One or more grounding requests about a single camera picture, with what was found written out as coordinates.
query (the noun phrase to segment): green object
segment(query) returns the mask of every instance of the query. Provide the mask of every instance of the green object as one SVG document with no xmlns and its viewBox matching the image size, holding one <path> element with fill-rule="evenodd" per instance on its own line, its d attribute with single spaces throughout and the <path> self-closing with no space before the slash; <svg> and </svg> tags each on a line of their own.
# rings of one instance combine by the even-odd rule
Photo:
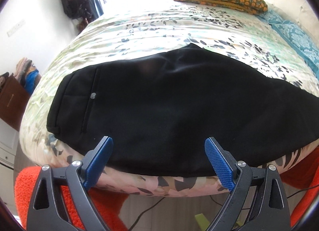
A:
<svg viewBox="0 0 319 231">
<path fill-rule="evenodd" d="M 205 231 L 210 225 L 210 222 L 207 220 L 207 218 L 202 213 L 195 215 L 195 219 L 196 219 L 197 224 L 199 225 L 201 231 Z"/>
<path fill-rule="evenodd" d="M 199 225 L 201 231 L 205 231 L 209 225 L 211 224 L 208 219 L 204 216 L 203 213 L 195 215 L 195 220 L 197 222 L 197 224 Z M 243 223 L 241 223 L 239 220 L 237 220 L 234 228 L 238 228 L 241 227 L 243 225 Z"/>
</svg>

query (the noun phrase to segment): mattress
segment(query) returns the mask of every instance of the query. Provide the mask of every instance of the mattress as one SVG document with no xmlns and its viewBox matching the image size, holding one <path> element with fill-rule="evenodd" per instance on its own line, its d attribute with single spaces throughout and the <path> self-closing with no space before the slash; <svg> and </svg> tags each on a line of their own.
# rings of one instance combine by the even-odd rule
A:
<svg viewBox="0 0 319 231">
<path fill-rule="evenodd" d="M 257 17 L 226 8 L 164 0 L 89 24 L 50 64 L 31 96 L 20 128 L 23 152 L 39 165 L 68 166 L 83 155 L 46 129 L 56 90 L 67 74 L 106 61 L 134 59 L 194 43 L 239 60 L 267 77 L 278 78 L 319 96 L 319 82 L 304 60 Z M 314 140 L 268 164 L 285 172 L 309 155 Z M 147 196 L 192 197 L 226 192 L 216 176 L 146 176 L 105 167 L 97 187 Z"/>
</svg>

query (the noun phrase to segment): black pants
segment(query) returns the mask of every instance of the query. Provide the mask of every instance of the black pants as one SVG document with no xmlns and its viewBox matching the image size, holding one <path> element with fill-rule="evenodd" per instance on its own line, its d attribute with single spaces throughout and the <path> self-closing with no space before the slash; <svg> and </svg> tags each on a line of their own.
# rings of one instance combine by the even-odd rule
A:
<svg viewBox="0 0 319 231">
<path fill-rule="evenodd" d="M 47 129 L 81 154 L 114 140 L 108 166 L 158 176 L 215 175 L 204 141 L 258 166 L 319 138 L 319 98 L 232 58 L 181 49 L 66 76 Z"/>
</svg>

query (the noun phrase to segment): floor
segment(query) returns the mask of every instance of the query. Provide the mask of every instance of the floor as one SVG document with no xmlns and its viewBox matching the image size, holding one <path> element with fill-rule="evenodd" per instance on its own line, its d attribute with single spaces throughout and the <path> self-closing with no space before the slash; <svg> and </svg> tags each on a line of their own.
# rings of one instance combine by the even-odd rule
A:
<svg viewBox="0 0 319 231">
<path fill-rule="evenodd" d="M 17 148 L 17 154 L 14 163 L 14 180 L 18 173 L 25 167 L 34 165 L 21 151 L 20 146 Z M 285 185 L 287 195 L 291 195 L 297 189 Z M 248 198 L 245 202 L 245 208 L 250 206 L 253 198 L 254 188 L 251 188 Z M 288 199 L 290 211 L 295 208 L 300 201 L 304 192 Z M 213 198 L 223 203 L 227 193 L 213 195 Z M 130 195 L 123 204 L 120 218 L 127 227 L 130 227 L 144 210 L 148 209 L 161 198 L 147 197 L 139 195 Z M 134 231 L 200 231 L 194 216 L 203 213 L 209 221 L 212 221 L 218 213 L 220 206 L 215 204 L 209 196 L 195 198 L 165 198 L 152 210 L 146 212 Z M 242 211 L 240 221 L 244 221 L 248 211 Z"/>
</svg>

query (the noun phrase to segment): blue pillowcase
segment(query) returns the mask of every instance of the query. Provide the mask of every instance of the blue pillowcase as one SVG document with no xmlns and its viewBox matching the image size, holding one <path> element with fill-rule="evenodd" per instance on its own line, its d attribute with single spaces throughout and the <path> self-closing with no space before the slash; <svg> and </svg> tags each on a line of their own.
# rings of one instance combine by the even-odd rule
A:
<svg viewBox="0 0 319 231">
<path fill-rule="evenodd" d="M 283 23 L 284 19 L 281 18 L 281 16 L 279 14 L 277 14 L 276 12 L 274 12 L 273 10 L 268 9 L 267 12 L 262 13 L 260 15 L 257 16 L 261 21 L 273 25 L 273 24 L 277 24 L 277 23 Z"/>
<path fill-rule="evenodd" d="M 295 23 L 285 21 L 276 12 L 269 10 L 258 18 L 272 28 L 305 60 L 319 79 L 319 49 L 312 39 Z"/>
</svg>

